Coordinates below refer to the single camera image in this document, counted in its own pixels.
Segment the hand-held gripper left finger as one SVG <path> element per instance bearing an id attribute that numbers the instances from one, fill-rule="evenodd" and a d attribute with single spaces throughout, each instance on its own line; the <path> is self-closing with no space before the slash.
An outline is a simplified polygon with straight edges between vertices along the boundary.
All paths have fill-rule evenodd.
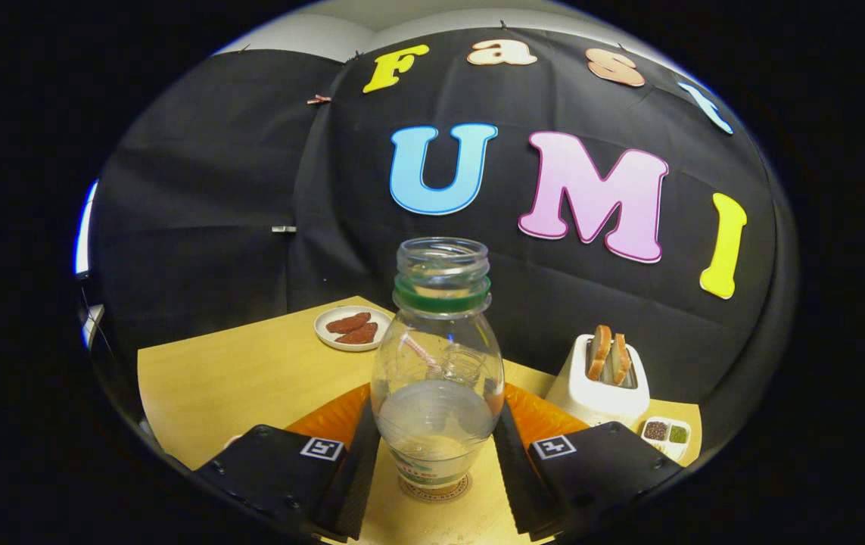
<path id="1" fill-rule="evenodd" d="M 345 543 L 362 532 L 378 447 L 364 383 L 286 428 L 254 425 L 194 476 L 287 534 Z"/>

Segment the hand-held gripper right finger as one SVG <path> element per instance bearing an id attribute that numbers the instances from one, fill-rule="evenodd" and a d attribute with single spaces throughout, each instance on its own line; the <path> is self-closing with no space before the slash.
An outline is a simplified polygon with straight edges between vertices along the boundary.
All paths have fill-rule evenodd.
<path id="1" fill-rule="evenodd" d="M 580 540 L 681 479 L 683 468 L 618 422 L 588 425 L 512 384 L 494 441 L 516 531 Z"/>

